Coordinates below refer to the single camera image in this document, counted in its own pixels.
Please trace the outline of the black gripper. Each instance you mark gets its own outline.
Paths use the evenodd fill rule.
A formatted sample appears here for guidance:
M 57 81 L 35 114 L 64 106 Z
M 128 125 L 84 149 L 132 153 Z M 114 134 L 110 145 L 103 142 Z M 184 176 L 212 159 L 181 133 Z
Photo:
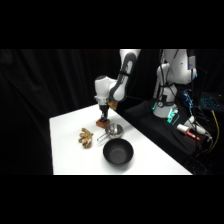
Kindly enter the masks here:
M 105 116 L 105 122 L 106 122 L 108 120 L 108 116 L 106 115 L 108 114 L 109 105 L 108 104 L 100 105 L 99 108 L 102 112 L 101 121 L 104 121 L 104 116 Z

